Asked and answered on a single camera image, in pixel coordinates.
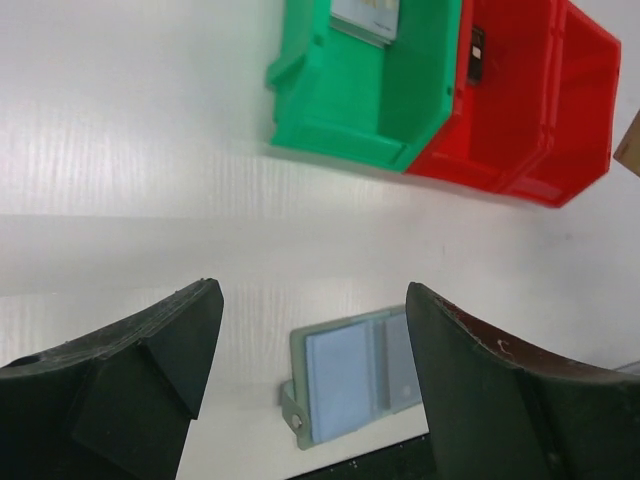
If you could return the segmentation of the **silver grey card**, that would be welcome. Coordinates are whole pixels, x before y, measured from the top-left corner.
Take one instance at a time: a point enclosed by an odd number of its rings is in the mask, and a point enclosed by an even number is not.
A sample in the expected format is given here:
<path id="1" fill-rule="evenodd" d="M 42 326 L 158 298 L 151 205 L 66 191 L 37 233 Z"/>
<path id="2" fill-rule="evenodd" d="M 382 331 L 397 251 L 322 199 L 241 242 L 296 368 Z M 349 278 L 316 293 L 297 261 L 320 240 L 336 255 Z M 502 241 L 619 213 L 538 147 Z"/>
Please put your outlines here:
<path id="1" fill-rule="evenodd" d="M 398 0 L 333 0 L 330 26 L 371 45 L 384 48 L 397 37 Z"/>

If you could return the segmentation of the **right red plastic bin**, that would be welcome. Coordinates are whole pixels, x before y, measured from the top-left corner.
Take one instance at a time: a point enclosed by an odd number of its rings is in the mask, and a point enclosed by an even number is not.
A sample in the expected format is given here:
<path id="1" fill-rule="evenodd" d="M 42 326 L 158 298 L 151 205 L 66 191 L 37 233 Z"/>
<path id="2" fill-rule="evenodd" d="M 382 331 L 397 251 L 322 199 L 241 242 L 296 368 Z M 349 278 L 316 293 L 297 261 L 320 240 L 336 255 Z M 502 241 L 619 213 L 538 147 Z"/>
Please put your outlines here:
<path id="1" fill-rule="evenodd" d="M 570 1 L 561 4 L 550 151 L 506 177 L 504 195 L 559 208 L 610 167 L 621 42 Z"/>

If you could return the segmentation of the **green plastic bin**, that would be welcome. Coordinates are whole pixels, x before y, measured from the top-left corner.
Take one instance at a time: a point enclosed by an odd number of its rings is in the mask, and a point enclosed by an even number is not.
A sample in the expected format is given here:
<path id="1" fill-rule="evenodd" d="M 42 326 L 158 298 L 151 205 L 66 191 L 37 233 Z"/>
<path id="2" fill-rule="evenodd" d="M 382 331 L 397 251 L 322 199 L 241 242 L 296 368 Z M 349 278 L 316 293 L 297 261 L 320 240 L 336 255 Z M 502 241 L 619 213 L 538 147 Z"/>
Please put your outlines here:
<path id="1" fill-rule="evenodd" d="M 272 144 L 407 171 L 453 113 L 463 6 L 400 2 L 381 48 L 333 28 L 328 1 L 285 2 Z"/>

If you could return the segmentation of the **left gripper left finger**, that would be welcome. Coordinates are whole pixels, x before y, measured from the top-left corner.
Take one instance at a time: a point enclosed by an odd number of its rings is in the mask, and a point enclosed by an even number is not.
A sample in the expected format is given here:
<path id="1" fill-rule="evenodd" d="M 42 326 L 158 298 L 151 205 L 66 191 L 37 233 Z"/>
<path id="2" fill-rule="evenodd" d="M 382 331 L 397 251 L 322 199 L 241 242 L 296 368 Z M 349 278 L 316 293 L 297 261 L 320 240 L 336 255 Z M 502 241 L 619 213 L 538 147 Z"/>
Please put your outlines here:
<path id="1" fill-rule="evenodd" d="M 5 479 L 173 479 L 220 332 L 218 281 L 1 370 Z"/>

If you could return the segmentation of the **black card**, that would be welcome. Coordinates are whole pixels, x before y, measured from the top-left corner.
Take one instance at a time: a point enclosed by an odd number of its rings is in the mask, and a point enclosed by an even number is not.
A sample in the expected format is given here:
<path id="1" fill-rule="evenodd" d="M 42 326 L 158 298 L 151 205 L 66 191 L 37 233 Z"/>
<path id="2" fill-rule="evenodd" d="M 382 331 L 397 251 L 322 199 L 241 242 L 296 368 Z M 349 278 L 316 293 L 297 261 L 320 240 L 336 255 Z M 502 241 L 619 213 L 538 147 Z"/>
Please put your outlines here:
<path id="1" fill-rule="evenodd" d="M 467 81 L 470 85 L 477 85 L 482 80 L 484 72 L 485 40 L 485 31 L 478 26 L 473 26 L 471 30 L 470 53 L 467 70 Z"/>

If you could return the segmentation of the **red plastic bin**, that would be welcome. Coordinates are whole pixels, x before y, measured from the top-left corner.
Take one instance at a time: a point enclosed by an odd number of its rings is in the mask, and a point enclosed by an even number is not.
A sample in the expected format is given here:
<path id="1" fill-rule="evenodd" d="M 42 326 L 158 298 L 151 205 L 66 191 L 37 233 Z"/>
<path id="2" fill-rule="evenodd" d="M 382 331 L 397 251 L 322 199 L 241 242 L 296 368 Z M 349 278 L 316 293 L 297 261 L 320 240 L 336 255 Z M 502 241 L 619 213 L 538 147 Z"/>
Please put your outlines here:
<path id="1" fill-rule="evenodd" d="M 504 195 L 559 208 L 610 167 L 621 42 L 570 1 L 561 4 L 550 151 L 506 177 Z"/>
<path id="2" fill-rule="evenodd" d="M 548 151 L 563 2 L 463 2 L 452 114 L 408 174 L 499 193 Z M 467 81 L 473 26 L 486 34 L 477 85 Z"/>

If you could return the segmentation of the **green card holder wallet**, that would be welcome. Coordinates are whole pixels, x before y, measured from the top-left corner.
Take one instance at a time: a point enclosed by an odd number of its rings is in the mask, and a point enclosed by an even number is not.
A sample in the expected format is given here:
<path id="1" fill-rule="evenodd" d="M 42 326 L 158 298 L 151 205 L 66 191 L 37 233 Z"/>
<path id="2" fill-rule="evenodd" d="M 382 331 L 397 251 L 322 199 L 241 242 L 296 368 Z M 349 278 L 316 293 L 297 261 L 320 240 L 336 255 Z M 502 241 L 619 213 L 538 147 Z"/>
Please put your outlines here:
<path id="1" fill-rule="evenodd" d="M 282 417 L 308 450 L 422 402 L 404 305 L 297 328 Z"/>

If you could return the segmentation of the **middle red plastic bin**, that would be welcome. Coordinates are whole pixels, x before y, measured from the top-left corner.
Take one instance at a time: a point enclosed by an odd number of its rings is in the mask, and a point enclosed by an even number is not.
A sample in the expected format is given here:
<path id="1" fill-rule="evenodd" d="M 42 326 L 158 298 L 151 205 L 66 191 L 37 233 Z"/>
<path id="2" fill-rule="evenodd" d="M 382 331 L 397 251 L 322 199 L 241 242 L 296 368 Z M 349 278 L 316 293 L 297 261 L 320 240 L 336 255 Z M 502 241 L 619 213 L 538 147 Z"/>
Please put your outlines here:
<path id="1" fill-rule="evenodd" d="M 408 174 L 499 193 L 548 151 L 563 2 L 463 2 L 452 114 Z M 486 34 L 477 85 L 467 81 L 473 26 Z"/>

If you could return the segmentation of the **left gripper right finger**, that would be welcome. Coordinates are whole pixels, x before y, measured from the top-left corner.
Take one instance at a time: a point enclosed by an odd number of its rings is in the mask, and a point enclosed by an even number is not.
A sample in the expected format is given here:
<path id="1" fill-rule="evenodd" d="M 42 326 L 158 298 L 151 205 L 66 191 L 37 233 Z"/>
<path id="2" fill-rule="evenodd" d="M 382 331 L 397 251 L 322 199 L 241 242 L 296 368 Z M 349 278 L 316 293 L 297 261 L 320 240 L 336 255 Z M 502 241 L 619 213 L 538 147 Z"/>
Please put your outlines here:
<path id="1" fill-rule="evenodd" d="M 406 316 L 443 479 L 635 479 L 639 378 L 524 341 L 411 283 Z"/>

